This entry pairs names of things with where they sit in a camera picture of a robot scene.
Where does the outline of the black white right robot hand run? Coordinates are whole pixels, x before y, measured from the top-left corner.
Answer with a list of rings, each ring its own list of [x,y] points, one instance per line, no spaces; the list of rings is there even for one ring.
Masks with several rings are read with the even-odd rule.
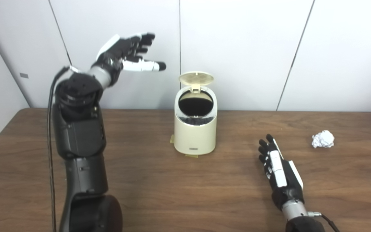
[[[272,189],[272,200],[278,209],[289,201],[305,203],[303,180],[292,160],[285,160],[275,138],[266,135],[259,140],[259,160]]]

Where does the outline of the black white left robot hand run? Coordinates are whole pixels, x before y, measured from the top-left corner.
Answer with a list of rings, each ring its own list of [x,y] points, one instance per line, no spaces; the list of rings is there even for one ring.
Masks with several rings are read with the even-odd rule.
[[[165,62],[144,59],[155,39],[153,33],[135,34],[122,38],[114,35],[99,50],[96,61],[88,71],[89,75],[100,83],[103,89],[113,86],[121,71],[129,72],[162,72]]]

